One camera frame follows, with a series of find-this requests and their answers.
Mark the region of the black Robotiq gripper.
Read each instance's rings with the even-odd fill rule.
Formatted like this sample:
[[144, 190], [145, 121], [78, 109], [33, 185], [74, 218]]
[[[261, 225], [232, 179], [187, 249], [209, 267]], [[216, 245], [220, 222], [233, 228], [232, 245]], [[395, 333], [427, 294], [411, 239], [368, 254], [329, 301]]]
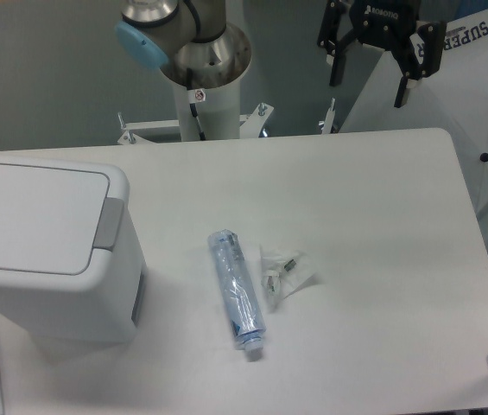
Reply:
[[[349, 15], [352, 28], [338, 38], [345, 14]], [[393, 56], [402, 72], [394, 107], [404, 106], [409, 81], [439, 71], [447, 31], [445, 21], [426, 22], [416, 27], [418, 19], [418, 1], [326, 1], [317, 46], [325, 50], [332, 62], [329, 86], [342, 82], [345, 51], [354, 41], [389, 50], [393, 39]], [[421, 61], [410, 39], [412, 34], [418, 34], [422, 40]]]

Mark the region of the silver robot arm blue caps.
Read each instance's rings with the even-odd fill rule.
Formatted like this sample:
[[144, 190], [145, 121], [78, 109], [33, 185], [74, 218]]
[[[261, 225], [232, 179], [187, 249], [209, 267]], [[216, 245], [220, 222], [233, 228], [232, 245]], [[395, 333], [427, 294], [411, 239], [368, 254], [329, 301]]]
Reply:
[[[316, 44], [331, 63], [330, 86], [344, 72], [354, 43], [389, 51], [402, 77], [394, 106], [405, 105], [409, 85], [440, 69], [447, 25], [423, 22], [418, 1], [328, 1]], [[246, 35], [228, 23], [223, 1], [124, 1], [115, 34], [122, 48], [150, 70], [187, 90], [226, 86], [251, 62]]]

